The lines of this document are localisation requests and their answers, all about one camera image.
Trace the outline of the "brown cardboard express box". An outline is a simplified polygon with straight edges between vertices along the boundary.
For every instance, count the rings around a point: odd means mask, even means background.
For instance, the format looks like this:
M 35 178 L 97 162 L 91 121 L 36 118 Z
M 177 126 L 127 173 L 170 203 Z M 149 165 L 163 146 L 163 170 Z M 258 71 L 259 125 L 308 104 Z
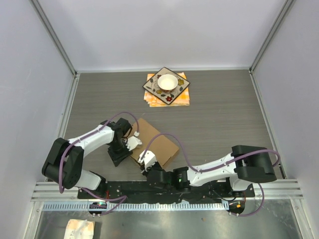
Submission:
M 154 128 L 145 119 L 139 118 L 139 136 L 138 139 L 142 145 L 137 146 L 131 154 L 133 162 L 137 163 L 139 155 L 146 149 L 151 139 L 160 132 Z M 179 153 L 179 147 L 168 139 L 165 135 L 157 137 L 150 145 L 149 150 L 155 154 L 160 166 L 166 169 Z

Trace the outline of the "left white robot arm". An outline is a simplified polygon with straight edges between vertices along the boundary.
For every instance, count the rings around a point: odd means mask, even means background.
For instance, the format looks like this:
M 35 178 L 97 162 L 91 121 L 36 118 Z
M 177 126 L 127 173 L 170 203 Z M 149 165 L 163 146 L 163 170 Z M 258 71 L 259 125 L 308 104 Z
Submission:
M 84 158 L 103 145 L 115 166 L 118 166 L 132 152 L 124 143 L 124 136 L 131 130 L 128 120 L 104 121 L 94 130 L 78 138 L 54 141 L 42 167 L 42 175 L 59 184 L 61 190 L 73 187 L 89 189 L 96 199 L 106 193 L 106 179 L 82 169 Z

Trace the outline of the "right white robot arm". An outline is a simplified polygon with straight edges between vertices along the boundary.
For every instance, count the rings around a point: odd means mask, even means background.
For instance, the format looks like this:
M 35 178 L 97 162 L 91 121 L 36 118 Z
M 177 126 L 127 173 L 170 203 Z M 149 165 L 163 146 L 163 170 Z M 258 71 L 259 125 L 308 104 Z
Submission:
M 156 156 L 144 150 L 138 159 L 142 172 L 150 186 L 171 192 L 189 192 L 194 187 L 227 178 L 225 191 L 238 196 L 252 183 L 268 183 L 277 180 L 274 172 L 280 161 L 277 151 L 263 147 L 237 145 L 226 156 L 209 163 L 165 171 Z

